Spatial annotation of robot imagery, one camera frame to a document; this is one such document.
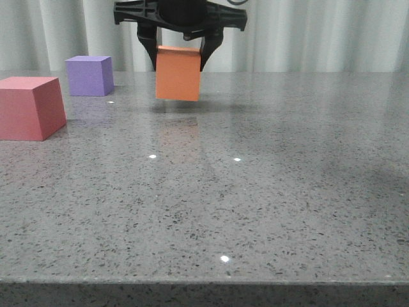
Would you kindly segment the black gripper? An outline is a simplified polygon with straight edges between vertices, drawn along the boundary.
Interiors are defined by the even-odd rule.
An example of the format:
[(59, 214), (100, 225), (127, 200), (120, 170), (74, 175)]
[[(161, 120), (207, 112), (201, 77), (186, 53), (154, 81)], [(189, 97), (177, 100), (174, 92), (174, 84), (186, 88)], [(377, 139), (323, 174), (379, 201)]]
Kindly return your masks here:
[(157, 29), (182, 33), (184, 40), (201, 38), (202, 72), (210, 56), (224, 39), (224, 28), (243, 31), (247, 23), (245, 10), (210, 1), (126, 1), (114, 4), (114, 22), (137, 23), (137, 38), (157, 67)]

